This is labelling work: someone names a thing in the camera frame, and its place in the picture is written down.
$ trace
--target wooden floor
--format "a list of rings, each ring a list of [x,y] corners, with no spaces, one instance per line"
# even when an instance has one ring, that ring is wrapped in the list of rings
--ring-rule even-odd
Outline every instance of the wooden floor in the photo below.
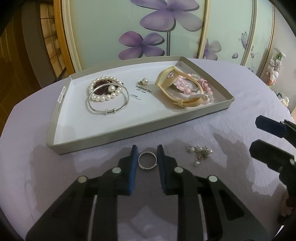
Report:
[[[0,135],[13,107],[40,90],[25,48],[21,9],[0,37]]]

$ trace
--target metal bolt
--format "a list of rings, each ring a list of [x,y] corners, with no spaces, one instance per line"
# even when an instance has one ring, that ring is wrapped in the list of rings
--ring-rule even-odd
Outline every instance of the metal bolt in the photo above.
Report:
[[[77,179],[77,181],[78,181],[79,183],[85,183],[86,180],[87,180],[86,176],[81,176],[81,177],[78,177],[78,179]]]
[[[218,181],[218,178],[214,175],[211,175],[211,176],[209,176],[209,181],[215,183]]]
[[[114,168],[112,169],[112,172],[113,172],[114,174],[121,173],[121,168],[120,168],[120,167],[114,167]]]
[[[183,172],[183,168],[182,167],[175,167],[174,171],[176,173],[182,173]]]
[[[290,163],[294,166],[295,165],[295,161],[294,161],[294,159],[290,159]]]

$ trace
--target white tray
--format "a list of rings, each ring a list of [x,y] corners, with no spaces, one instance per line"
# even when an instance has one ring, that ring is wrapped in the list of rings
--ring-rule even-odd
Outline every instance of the white tray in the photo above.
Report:
[[[205,78],[211,85],[214,104],[187,109],[174,105],[155,85],[159,73],[173,65]],[[101,76],[120,79],[129,92],[130,102],[115,114],[94,114],[86,106],[86,89]],[[149,84],[139,85],[144,77]],[[68,77],[52,116],[47,145],[58,154],[90,148],[227,109],[233,100],[224,87],[184,57],[150,57],[107,64]],[[119,95],[92,104],[105,110],[118,108],[123,102],[124,97]]]

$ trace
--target silver bracelet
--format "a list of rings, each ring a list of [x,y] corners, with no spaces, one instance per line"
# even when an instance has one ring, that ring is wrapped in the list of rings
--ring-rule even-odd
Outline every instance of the silver bracelet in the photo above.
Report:
[[[108,109],[105,109],[105,110],[96,110],[96,109],[94,109],[94,108],[91,106],[91,102],[90,102],[90,100],[91,100],[91,95],[92,95],[95,91],[97,91],[98,89],[100,89],[100,88],[102,88],[102,87],[104,87],[104,86],[108,86],[108,85],[114,85],[114,86],[121,87],[121,88],[125,89],[125,91],[126,91],[126,95],[122,93],[122,95],[124,96],[124,99],[125,99],[124,104],[123,104],[120,108],[118,108],[118,109],[116,109],[116,108],[114,108],[114,109],[112,109],[112,110],[108,110]],[[127,90],[126,87],[124,87],[123,85],[120,85],[120,84],[117,84],[117,83],[107,83],[107,84],[100,85],[100,86],[96,87],[95,89],[93,89],[93,91],[90,93],[90,95],[89,95],[89,97],[88,97],[88,104],[89,104],[89,107],[92,109],[92,111],[94,111],[95,113],[98,113],[98,114],[106,114],[106,115],[107,115],[107,114],[110,114],[110,113],[116,113],[117,111],[123,109],[123,108],[128,104],[128,102],[129,102],[128,90]]]

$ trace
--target cream watch strap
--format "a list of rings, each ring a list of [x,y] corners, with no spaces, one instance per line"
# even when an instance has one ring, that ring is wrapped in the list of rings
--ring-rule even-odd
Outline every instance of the cream watch strap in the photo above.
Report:
[[[168,76],[168,73],[170,73],[170,72],[173,72],[174,75],[172,77],[168,78],[167,76]],[[190,98],[188,100],[183,100],[183,99],[175,99],[167,93],[167,91],[165,89],[168,88],[169,86],[171,86],[176,81],[178,75],[183,76],[183,77],[187,78],[188,80],[192,81],[194,84],[196,84],[199,87],[201,94],[204,94],[201,85],[193,77],[188,76],[187,74],[185,74],[181,71],[178,71],[175,66],[172,66],[172,67],[169,67],[169,68],[163,70],[158,75],[155,85],[157,85],[168,98],[170,98],[172,101],[174,101],[175,105],[178,105],[180,107],[199,106],[203,102],[202,97]]]

